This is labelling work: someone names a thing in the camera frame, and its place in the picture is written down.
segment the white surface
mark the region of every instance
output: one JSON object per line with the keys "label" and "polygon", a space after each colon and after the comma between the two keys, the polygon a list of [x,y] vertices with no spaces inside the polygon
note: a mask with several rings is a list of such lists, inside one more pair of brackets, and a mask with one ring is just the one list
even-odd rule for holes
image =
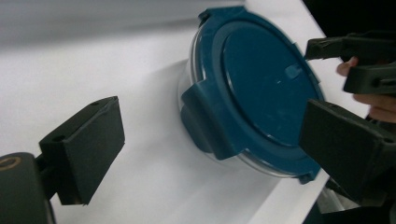
{"label": "white surface", "polygon": [[195,19],[241,0],[13,0],[0,2],[0,46],[16,48]]}
{"label": "white surface", "polygon": [[[247,1],[301,49],[322,33],[301,1]],[[0,52],[0,152],[39,154],[38,141],[83,106],[118,95],[126,144],[88,206],[58,223],[301,223],[326,181],[301,186],[202,154],[182,128],[177,81],[198,21],[118,29]],[[312,62],[331,102],[364,116],[341,91],[337,60]]]}

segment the finger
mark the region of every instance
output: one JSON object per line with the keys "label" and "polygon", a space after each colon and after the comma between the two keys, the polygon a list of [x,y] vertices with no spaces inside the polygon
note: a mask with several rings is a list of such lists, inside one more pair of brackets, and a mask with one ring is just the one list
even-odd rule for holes
{"label": "finger", "polygon": [[372,106],[369,113],[370,118],[377,119],[385,122],[396,123],[396,112],[391,112]]}
{"label": "finger", "polygon": [[340,74],[343,77],[346,77],[347,74],[349,73],[350,67],[354,67],[358,64],[359,59],[357,57],[352,57],[348,62],[346,63],[340,63],[337,66],[337,73]]}
{"label": "finger", "polygon": [[396,98],[387,95],[354,94],[353,98],[366,105],[396,113]]}

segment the black plastic bracket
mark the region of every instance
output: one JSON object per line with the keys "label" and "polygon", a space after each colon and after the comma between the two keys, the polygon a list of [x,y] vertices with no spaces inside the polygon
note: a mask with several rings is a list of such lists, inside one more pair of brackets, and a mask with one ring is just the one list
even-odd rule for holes
{"label": "black plastic bracket", "polygon": [[305,51],[307,60],[353,56],[360,59],[359,66],[350,69],[344,91],[359,94],[396,92],[396,64],[393,63],[396,61],[396,32],[371,31],[311,39]]}
{"label": "black plastic bracket", "polygon": [[394,134],[338,105],[310,100],[300,146],[353,201],[379,206],[394,197]]}
{"label": "black plastic bracket", "polygon": [[117,96],[93,102],[40,141],[0,158],[0,223],[55,223],[49,199],[88,204],[125,142]]}

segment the blue lid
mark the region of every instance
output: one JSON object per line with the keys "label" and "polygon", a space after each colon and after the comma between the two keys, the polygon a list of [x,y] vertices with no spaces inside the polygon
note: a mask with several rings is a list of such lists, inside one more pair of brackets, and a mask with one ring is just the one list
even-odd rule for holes
{"label": "blue lid", "polygon": [[319,166],[298,146],[308,99],[323,99],[297,48],[243,7],[209,9],[191,51],[195,83],[181,117],[195,144],[219,160],[239,153],[313,179]]}

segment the food container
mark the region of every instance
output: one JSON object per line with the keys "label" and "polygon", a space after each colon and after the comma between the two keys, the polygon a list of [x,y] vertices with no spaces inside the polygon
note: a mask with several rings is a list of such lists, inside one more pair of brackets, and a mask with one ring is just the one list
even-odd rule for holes
{"label": "food container", "polygon": [[299,135],[307,100],[323,96],[300,51],[243,7],[199,17],[178,89],[195,145],[218,161],[237,158],[269,175],[313,180],[319,166],[299,147]]}

